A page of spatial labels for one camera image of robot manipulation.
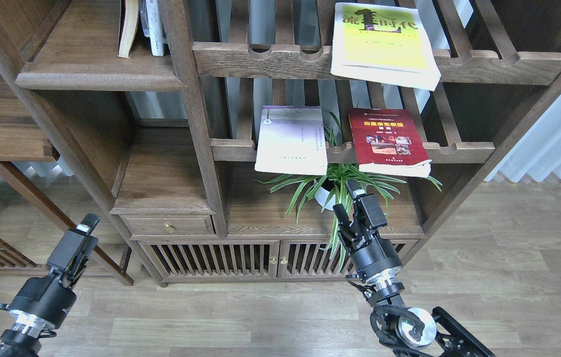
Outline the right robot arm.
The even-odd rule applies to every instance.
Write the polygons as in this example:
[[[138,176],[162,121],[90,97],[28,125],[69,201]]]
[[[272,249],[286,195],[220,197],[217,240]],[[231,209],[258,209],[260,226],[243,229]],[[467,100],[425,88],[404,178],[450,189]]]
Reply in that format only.
[[[398,357],[423,357],[424,348],[437,343],[444,357],[491,357],[493,353],[441,307],[432,312],[407,307],[396,275],[401,260],[393,244],[378,229],[387,220],[377,198],[355,180],[346,183],[354,206],[350,219],[343,205],[335,205],[338,237],[357,269],[348,282],[361,291],[373,308],[370,324],[378,341]]]

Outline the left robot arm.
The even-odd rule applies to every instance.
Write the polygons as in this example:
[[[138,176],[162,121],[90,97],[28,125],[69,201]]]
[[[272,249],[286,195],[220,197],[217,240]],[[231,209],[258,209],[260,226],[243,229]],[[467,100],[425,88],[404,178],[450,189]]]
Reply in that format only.
[[[0,303],[15,318],[1,335],[0,357],[36,357],[40,339],[54,338],[76,301],[72,291],[80,279],[98,239],[91,235],[100,217],[85,215],[74,229],[68,229],[46,265],[49,273],[29,278],[11,303]]]

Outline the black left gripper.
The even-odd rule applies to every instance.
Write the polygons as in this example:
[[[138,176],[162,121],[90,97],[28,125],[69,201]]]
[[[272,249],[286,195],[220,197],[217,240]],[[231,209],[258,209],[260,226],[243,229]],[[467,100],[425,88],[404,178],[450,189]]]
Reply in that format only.
[[[0,303],[15,318],[12,330],[56,330],[76,301],[72,287],[79,280],[98,243],[92,231],[100,217],[88,213],[74,229],[67,229],[52,251],[43,278],[29,278],[11,303]]]

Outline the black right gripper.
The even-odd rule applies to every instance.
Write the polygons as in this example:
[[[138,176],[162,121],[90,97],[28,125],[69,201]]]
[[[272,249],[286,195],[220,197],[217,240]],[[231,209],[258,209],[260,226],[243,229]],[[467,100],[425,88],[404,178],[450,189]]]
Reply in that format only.
[[[338,236],[357,269],[362,283],[395,286],[401,260],[388,239],[378,235],[378,228],[387,226],[387,219],[377,197],[362,189],[356,180],[346,181],[353,199],[354,219],[351,221],[343,204],[334,205]]]

